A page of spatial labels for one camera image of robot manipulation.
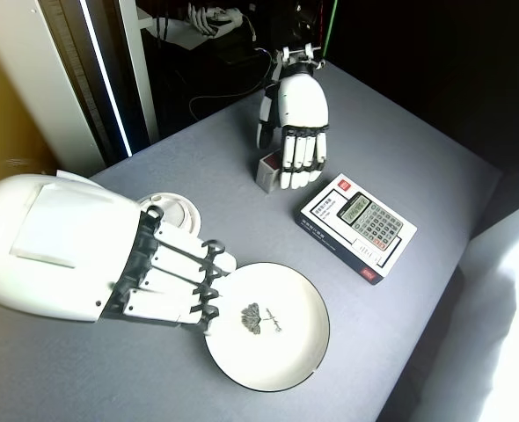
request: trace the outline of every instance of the red logo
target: red logo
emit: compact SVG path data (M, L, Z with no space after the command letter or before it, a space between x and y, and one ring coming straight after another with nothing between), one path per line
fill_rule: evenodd
M373 279L376 277L376 273L373 270L371 270L368 266L363 268L360 274L368 281L373 281Z
M338 183L338 186L343 190L343 191L347 191L347 189L349 189L351 187L351 185L345 181L344 179L342 179L339 183Z

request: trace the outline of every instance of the butterfly pattern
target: butterfly pattern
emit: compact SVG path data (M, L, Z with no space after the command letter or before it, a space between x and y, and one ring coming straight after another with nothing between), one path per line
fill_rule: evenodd
M258 303L252 303L242 309L242 324L255 335L261 334L261 316Z

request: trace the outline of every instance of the green cable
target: green cable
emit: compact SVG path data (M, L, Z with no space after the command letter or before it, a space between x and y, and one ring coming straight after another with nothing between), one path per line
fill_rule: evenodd
M328 32L326 33L326 40L324 42L324 49L322 50L323 58L326 57L326 50L328 49L328 43L330 42L330 34L332 33L333 17L336 14L337 7L338 7L338 0L334 0L333 8L332 8L332 15L330 16L330 24L328 25Z

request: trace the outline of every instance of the calculator screen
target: calculator screen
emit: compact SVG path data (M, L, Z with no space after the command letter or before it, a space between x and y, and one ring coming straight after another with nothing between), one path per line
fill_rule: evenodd
M363 209L369 204L369 200L362 195L359 195L357 200L346 210L341 216L341 219L347 224L351 224L362 213Z

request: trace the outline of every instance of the gray table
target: gray table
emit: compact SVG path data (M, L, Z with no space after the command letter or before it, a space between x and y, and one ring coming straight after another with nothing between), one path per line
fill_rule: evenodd
M324 297L331 339L320 368L281 393L238 386L201 336L103 320L61 322L0 309L0 420L372 421L461 257L499 172L351 76L317 73L331 116L323 177L270 195L253 182L256 94L101 172L132 199L171 191L201 211L240 265L273 261ZM293 211L344 172L418 227L371 286L303 232Z

